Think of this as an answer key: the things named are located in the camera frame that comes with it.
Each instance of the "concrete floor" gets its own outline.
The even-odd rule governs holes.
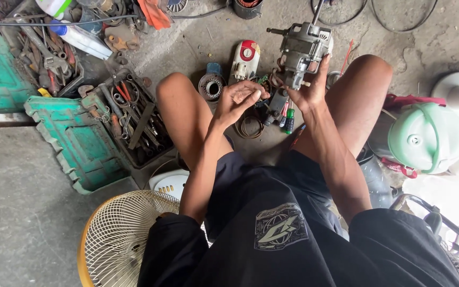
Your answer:
[[[220,7],[220,2],[189,1],[182,14],[204,13]],[[390,27],[402,29],[422,18],[431,1],[425,2],[381,1],[377,10]],[[356,11],[360,2],[345,0],[344,4],[341,9],[324,11],[322,18],[342,20]],[[310,21],[312,13],[306,0],[265,0],[261,12],[261,19],[253,20],[241,20],[230,11],[178,20],[171,29],[141,35],[142,48],[126,55],[139,75],[152,79],[152,90],[174,71],[189,75],[197,85],[208,62],[219,62],[228,73],[236,45],[253,39],[262,50],[258,72],[268,73],[280,56],[281,37],[266,33],[266,28],[285,29],[294,22]],[[439,0],[430,19],[412,33],[386,31],[369,8],[354,22],[333,31],[331,70],[341,69],[353,39],[348,62],[364,54],[386,59],[395,72],[390,92],[397,95],[428,96],[437,79],[459,71],[459,2],[455,0]],[[296,124],[301,124],[300,116]],[[275,126],[266,128],[255,140],[243,140],[232,129],[227,133],[237,150],[251,160],[271,163],[288,145],[286,135]],[[400,184],[401,178],[395,175],[393,180]],[[53,149],[34,128],[0,128],[0,287],[80,286],[75,253],[86,220],[103,200],[137,188],[133,182],[123,182],[107,191],[81,196],[70,185]]]

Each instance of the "tool tray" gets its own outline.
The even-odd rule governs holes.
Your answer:
[[[152,100],[153,97],[151,96],[150,91],[144,86],[144,83],[142,81],[142,78],[138,77],[134,71],[130,69],[119,69],[112,77],[107,79],[105,81],[105,84],[108,88],[108,90],[113,93],[118,92],[115,86],[115,83],[119,83],[122,80],[128,81],[127,75],[131,75],[131,78],[133,79],[133,82],[136,84],[137,89],[139,91],[139,95],[141,99],[146,102],[146,104],[152,104],[155,105],[155,102]],[[131,87],[129,86],[129,93],[133,92]],[[99,115],[107,115],[108,108],[111,106],[107,102],[100,85],[95,88],[94,90],[90,91],[87,93],[87,96],[81,100],[81,104],[83,107],[85,107],[88,110],[95,110]],[[160,149],[157,149],[154,147],[152,144],[152,140],[148,135],[145,134],[145,132],[142,133],[142,137],[146,140],[149,141],[150,147],[153,151],[152,154],[146,154],[145,150],[141,146],[137,146],[134,149],[129,148],[129,141],[124,140],[122,138],[118,138],[115,136],[113,132],[113,126],[112,122],[108,120],[108,117],[106,116],[105,119],[103,120],[105,128],[107,129],[108,133],[114,140],[114,142],[117,144],[118,148],[120,151],[123,153],[124,157],[128,160],[128,162],[132,165],[132,167],[136,169],[141,169],[148,164],[152,163],[156,159],[160,158],[164,154],[168,153],[171,151],[174,147],[173,142],[171,138],[169,137],[164,124],[162,123],[159,111],[156,107],[153,108],[153,112],[151,113],[151,116],[155,121],[154,124],[156,125],[156,131],[158,132],[157,136],[157,141],[162,145]],[[137,123],[134,121],[129,124],[131,127],[135,128]],[[150,127],[150,122],[148,119],[147,121],[147,126]]]

